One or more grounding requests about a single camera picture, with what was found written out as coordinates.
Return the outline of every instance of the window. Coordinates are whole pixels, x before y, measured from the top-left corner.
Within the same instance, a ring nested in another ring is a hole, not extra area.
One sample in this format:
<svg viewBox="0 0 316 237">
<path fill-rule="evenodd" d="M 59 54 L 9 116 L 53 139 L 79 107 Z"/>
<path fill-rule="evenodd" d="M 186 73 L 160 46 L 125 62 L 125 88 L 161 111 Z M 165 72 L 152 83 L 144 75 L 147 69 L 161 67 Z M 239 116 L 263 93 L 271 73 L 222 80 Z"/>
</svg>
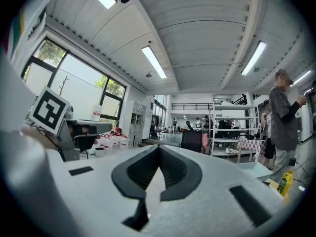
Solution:
<svg viewBox="0 0 316 237">
<path fill-rule="evenodd" d="M 125 88 L 119 83 L 110 79 L 108 82 L 106 92 L 112 95 L 115 95 L 116 97 L 123 98 L 123 95 L 125 93 Z"/>
<path fill-rule="evenodd" d="M 34 57 L 57 68 L 65 54 L 64 50 L 45 40 L 35 52 Z"/>
<path fill-rule="evenodd" d="M 33 94 L 39 96 L 42 89 L 47 86 L 52 71 L 49 71 L 35 63 L 31 63 L 23 76 L 23 81 Z"/>
<path fill-rule="evenodd" d="M 75 119 L 90 119 L 93 105 L 100 102 L 102 89 L 94 84 L 102 74 L 68 54 L 58 69 L 51 89 L 74 108 Z"/>
<path fill-rule="evenodd" d="M 155 96 L 154 111 L 155 115 L 160 117 L 161 123 L 165 123 L 165 112 L 166 112 L 167 95 Z"/>
<path fill-rule="evenodd" d="M 101 105 L 101 121 L 118 123 L 126 87 L 45 39 L 21 75 L 36 95 L 45 86 L 65 98 L 75 119 L 90 119 L 93 105 Z"/>
</svg>

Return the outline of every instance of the black rubber pad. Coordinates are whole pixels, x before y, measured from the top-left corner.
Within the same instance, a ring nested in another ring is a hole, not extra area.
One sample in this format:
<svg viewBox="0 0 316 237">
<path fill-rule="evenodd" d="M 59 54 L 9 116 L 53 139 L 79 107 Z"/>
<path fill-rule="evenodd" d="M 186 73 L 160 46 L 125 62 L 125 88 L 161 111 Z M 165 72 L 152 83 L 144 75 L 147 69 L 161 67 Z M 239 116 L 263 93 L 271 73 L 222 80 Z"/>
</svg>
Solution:
<svg viewBox="0 0 316 237">
<path fill-rule="evenodd" d="M 236 186 L 229 190 L 256 227 L 272 217 L 243 186 Z"/>
<path fill-rule="evenodd" d="M 83 173 L 86 173 L 86 172 L 89 172 L 89 171 L 92 171 L 92 170 L 93 170 L 93 168 L 91 168 L 91 167 L 83 167 L 83 168 L 77 168 L 77 169 L 69 170 L 69 173 L 72 176 L 76 176 L 76 175 L 80 175 L 80 174 L 83 174 Z"/>
</svg>

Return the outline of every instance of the railing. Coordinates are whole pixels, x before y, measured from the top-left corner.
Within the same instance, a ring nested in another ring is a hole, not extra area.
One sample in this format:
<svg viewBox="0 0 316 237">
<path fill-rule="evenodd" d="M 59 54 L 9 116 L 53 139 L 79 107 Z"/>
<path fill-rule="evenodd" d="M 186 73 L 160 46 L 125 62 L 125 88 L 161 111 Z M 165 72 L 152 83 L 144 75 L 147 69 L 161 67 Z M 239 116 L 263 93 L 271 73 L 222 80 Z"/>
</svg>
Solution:
<svg viewBox="0 0 316 237">
<path fill-rule="evenodd" d="M 260 97 L 261 95 L 257 95 L 257 94 L 252 94 L 252 98 L 253 100 L 255 100 L 256 98 Z M 247 99 L 245 96 L 240 97 L 239 99 L 237 99 L 236 101 L 233 102 L 234 105 L 245 105 L 247 103 Z"/>
<path fill-rule="evenodd" d="M 253 100 L 255 100 L 256 98 L 261 97 L 261 95 L 257 95 L 257 94 L 252 94 L 252 98 Z"/>
<path fill-rule="evenodd" d="M 199 110 L 208 111 L 213 104 L 196 103 L 196 104 L 171 104 L 172 110 Z"/>
<path fill-rule="evenodd" d="M 247 103 L 246 97 L 242 96 L 233 102 L 234 105 L 245 105 Z"/>
</svg>

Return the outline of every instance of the ceiling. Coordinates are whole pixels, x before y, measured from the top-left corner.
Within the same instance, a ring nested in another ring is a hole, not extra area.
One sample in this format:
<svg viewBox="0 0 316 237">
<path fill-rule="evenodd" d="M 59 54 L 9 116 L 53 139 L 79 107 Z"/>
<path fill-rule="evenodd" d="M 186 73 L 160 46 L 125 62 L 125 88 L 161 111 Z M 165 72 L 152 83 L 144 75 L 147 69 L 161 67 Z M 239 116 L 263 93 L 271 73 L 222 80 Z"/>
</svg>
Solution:
<svg viewBox="0 0 316 237">
<path fill-rule="evenodd" d="M 51 0 L 47 14 L 148 94 L 267 94 L 279 67 L 293 79 L 313 70 L 298 84 L 303 90 L 316 77 L 315 45 L 289 0 L 132 0 L 108 10 L 98 0 Z M 260 40 L 267 48 L 254 66 L 259 71 L 242 76 Z M 147 45 L 167 79 L 142 53 Z"/>
</svg>

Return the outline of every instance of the white cabinet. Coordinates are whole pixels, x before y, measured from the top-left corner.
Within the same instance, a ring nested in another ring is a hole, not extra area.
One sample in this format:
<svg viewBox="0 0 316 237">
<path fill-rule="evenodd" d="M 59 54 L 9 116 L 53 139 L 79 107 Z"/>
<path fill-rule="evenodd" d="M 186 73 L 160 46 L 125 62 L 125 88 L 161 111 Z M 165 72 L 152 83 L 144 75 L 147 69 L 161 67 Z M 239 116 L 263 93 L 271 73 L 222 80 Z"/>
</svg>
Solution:
<svg viewBox="0 0 316 237">
<path fill-rule="evenodd" d="M 137 147 L 142 143 L 144 116 L 146 107 L 135 101 L 126 103 L 122 133 L 129 138 L 128 147 Z"/>
</svg>

